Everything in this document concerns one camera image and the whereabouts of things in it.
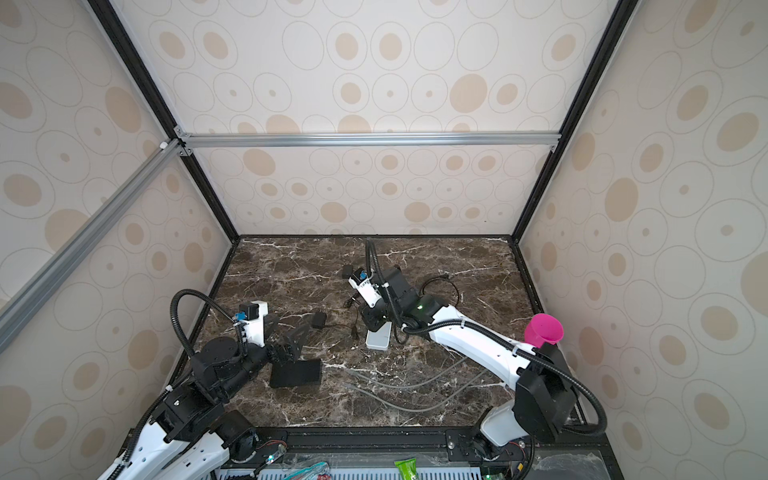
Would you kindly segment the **black network switch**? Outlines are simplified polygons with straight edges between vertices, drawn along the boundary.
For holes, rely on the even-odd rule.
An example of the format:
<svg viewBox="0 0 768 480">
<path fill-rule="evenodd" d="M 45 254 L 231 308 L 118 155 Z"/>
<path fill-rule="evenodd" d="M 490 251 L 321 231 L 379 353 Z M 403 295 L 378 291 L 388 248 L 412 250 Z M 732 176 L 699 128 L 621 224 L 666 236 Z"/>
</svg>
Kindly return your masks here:
<svg viewBox="0 0 768 480">
<path fill-rule="evenodd" d="M 316 386 L 322 382 L 322 360 L 297 360 L 273 364 L 269 386 L 273 389 Z"/>
</svg>

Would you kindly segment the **black power adapter with cable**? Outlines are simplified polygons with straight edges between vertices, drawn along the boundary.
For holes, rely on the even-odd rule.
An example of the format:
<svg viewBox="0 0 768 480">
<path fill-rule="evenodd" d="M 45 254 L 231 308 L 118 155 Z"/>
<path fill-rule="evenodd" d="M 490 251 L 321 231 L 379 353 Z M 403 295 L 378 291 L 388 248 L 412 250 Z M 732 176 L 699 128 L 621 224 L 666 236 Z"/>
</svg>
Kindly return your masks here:
<svg viewBox="0 0 768 480">
<path fill-rule="evenodd" d="M 355 319 L 349 324 L 332 323 L 328 320 L 328 314 L 322 311 L 314 312 L 310 316 L 310 327 L 316 330 L 323 330 L 328 328 L 341 328 L 348 330 L 353 340 L 360 338 L 360 332 L 358 329 L 358 319 Z"/>
</svg>

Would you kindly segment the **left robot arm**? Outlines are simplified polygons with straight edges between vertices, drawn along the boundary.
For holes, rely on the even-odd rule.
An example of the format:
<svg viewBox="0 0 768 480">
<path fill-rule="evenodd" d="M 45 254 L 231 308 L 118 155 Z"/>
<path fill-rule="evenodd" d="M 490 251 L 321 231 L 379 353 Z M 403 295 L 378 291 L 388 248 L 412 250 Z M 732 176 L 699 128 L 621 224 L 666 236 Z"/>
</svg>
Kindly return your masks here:
<svg viewBox="0 0 768 480">
<path fill-rule="evenodd" d="M 252 301 L 229 315 L 234 335 L 195 348 L 178 312 L 187 296 L 219 313 L 225 311 L 194 289 L 172 297 L 170 320 L 189 370 L 166 386 L 143 413 L 121 453 L 104 471 L 105 479 L 205 479 L 228 462 L 247 463 L 260 453 L 274 460 L 287 449 L 282 440 L 261 441 L 252 423 L 226 406 L 265 366 L 298 360 L 311 332 L 310 322 L 303 320 L 274 339 L 278 317 L 266 302 Z"/>
</svg>

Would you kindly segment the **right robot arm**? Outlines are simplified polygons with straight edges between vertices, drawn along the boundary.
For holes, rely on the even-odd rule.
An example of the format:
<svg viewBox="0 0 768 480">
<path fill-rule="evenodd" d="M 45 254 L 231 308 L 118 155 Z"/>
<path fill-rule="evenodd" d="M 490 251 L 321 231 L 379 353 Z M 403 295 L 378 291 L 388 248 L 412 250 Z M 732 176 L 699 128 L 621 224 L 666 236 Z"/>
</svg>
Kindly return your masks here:
<svg viewBox="0 0 768 480">
<path fill-rule="evenodd" d="M 397 327 L 428 338 L 494 374 L 514 390 L 514 398 L 483 414 L 473 441 L 498 450 L 523 437 L 556 441 L 563 432 L 600 436 L 608 426 L 597 396 L 571 374 L 559 348 L 536 347 L 507 338 L 462 314 L 439 296 L 411 286 L 399 268 L 347 272 L 353 298 L 368 330 Z"/>
</svg>

